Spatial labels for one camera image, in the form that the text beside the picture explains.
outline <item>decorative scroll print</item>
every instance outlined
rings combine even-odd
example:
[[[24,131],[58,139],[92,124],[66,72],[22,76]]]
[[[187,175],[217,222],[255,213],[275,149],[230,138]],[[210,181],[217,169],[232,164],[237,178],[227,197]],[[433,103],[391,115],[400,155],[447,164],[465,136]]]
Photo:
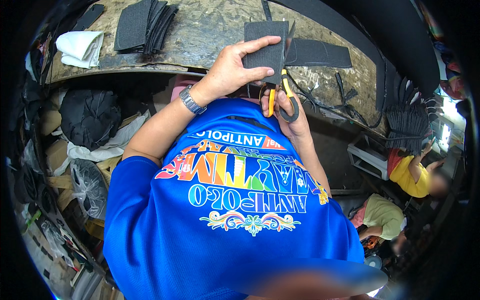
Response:
[[[220,215],[217,211],[212,211],[208,217],[201,217],[200,220],[208,221],[207,225],[211,226],[212,229],[220,227],[228,231],[229,229],[245,228],[253,237],[263,228],[274,229],[278,232],[282,229],[292,231],[296,224],[301,224],[299,221],[294,221],[291,215],[280,217],[275,213],[268,213],[262,217],[252,215],[245,217],[238,211],[228,211],[223,215]]]

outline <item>pink shorts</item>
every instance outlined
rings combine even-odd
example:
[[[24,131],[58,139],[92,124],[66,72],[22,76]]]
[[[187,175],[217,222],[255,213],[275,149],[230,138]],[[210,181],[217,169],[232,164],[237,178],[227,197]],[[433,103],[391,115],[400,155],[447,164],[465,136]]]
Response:
[[[360,225],[363,224],[363,218],[365,217],[365,209],[367,208],[367,202],[368,199],[363,203],[362,208],[359,209],[357,213],[353,216],[353,218],[350,220],[350,222],[352,222],[355,228],[358,228],[360,227]]]

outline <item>wooden workbench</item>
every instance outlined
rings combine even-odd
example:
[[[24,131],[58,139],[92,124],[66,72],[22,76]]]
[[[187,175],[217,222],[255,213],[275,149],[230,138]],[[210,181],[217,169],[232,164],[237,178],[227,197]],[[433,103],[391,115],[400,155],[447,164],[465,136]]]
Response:
[[[47,83],[100,73],[191,74],[191,68],[209,69],[224,46],[243,40],[244,22],[265,20],[260,0],[169,0],[169,4],[179,5],[179,11],[167,32],[162,53],[155,55],[117,54],[113,47],[121,11],[136,2],[138,0],[98,1],[97,4],[105,6],[104,11],[87,30],[105,32],[99,57],[100,66],[82,69],[64,65],[60,61],[61,53],[57,52],[53,59],[53,69],[49,70],[50,73],[47,76]],[[281,5],[271,2],[269,5],[274,21],[281,21],[285,18],[291,23],[294,19],[297,20],[295,37],[321,40],[349,48],[352,68],[314,66],[288,67],[288,70],[295,81],[305,90],[307,87],[314,87],[318,82],[320,87],[315,89],[312,95],[331,106],[341,104],[340,91],[335,78],[335,73],[340,72],[345,92],[351,87],[358,92],[358,95],[349,103],[370,125],[375,124],[379,112],[375,110],[376,66],[372,60],[351,43],[317,22]],[[310,110],[310,105],[305,104],[304,107],[308,114],[315,114]],[[342,111],[336,111],[336,113],[350,119]],[[353,121],[362,125],[358,119]],[[385,136],[385,120],[382,120],[380,125],[372,131]]]

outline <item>wristwatch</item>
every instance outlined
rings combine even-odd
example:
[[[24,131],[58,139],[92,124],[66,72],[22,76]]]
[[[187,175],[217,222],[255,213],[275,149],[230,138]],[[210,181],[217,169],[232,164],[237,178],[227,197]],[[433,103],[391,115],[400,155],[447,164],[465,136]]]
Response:
[[[207,110],[207,107],[201,107],[200,105],[196,104],[195,101],[192,99],[192,96],[190,96],[190,89],[192,88],[192,85],[189,84],[186,88],[184,88],[179,96],[182,102],[185,104],[185,106],[189,109],[194,114],[201,115],[204,111]]]

